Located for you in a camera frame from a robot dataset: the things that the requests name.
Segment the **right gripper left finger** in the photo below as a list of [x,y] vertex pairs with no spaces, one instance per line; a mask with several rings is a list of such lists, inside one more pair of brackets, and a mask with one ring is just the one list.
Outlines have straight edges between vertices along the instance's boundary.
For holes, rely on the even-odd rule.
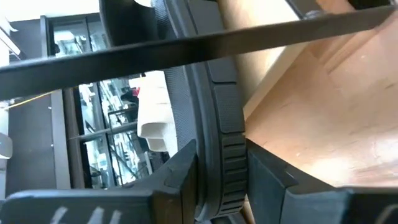
[[108,190],[29,190],[10,195],[0,224],[194,224],[197,144],[153,174]]

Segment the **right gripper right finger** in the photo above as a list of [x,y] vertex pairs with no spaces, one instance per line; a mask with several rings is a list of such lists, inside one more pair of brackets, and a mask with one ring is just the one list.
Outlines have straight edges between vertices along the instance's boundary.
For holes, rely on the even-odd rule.
[[334,187],[247,140],[256,224],[398,224],[398,188]]

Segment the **white rubber slide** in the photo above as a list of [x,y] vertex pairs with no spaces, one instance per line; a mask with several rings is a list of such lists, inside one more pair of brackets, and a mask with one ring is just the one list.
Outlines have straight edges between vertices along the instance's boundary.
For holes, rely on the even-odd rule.
[[177,133],[163,71],[146,72],[145,77],[129,80],[139,90],[137,135],[154,152],[178,152]]

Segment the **black rubber slide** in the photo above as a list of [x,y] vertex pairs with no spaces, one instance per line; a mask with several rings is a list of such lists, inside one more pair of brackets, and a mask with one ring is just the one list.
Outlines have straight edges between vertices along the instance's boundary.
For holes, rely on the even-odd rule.
[[[113,47],[171,40],[224,29],[213,0],[98,0]],[[177,145],[196,142],[198,204],[195,219],[231,215],[243,206],[248,182],[243,106],[229,57],[164,70]]]

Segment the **black framed glass partition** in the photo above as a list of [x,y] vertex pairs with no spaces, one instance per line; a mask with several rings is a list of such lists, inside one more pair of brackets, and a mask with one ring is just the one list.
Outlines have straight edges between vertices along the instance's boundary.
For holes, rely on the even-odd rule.
[[[64,57],[109,48],[98,14],[40,17],[43,54]],[[66,162],[72,189],[108,189],[153,173],[168,159],[137,135],[138,99],[130,81],[139,75],[91,82],[52,92],[55,150]]]

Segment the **black metal table frame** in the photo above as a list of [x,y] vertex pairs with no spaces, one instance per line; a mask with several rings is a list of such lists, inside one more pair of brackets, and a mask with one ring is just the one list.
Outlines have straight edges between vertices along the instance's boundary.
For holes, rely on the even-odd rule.
[[285,0],[301,19],[396,5],[398,0]]

